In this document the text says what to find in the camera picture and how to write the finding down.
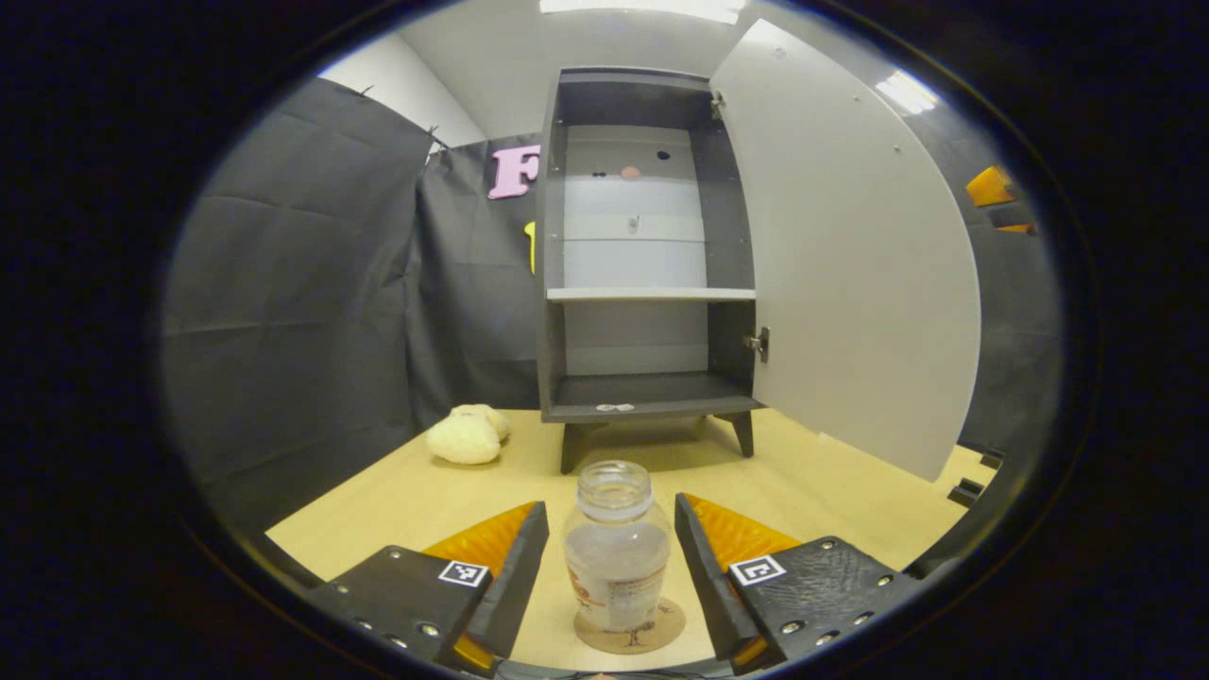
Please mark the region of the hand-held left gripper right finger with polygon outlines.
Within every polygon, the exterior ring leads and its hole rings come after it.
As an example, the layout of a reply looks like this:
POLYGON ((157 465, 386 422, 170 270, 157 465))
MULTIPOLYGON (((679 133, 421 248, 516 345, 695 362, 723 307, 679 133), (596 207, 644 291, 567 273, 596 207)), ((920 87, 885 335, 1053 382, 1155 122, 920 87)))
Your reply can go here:
POLYGON ((673 499, 673 529, 716 658, 736 675, 812 658, 922 587, 845 538, 793 538, 687 492, 673 499))

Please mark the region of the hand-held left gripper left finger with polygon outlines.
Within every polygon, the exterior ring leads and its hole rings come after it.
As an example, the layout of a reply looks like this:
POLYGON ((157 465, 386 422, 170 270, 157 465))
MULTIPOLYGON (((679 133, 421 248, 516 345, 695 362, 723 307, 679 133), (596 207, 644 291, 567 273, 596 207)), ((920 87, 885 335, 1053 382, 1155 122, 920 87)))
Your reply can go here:
POLYGON ((427 551, 381 547, 307 598, 383 645, 493 678, 517 641, 549 536, 545 502, 527 502, 427 551))

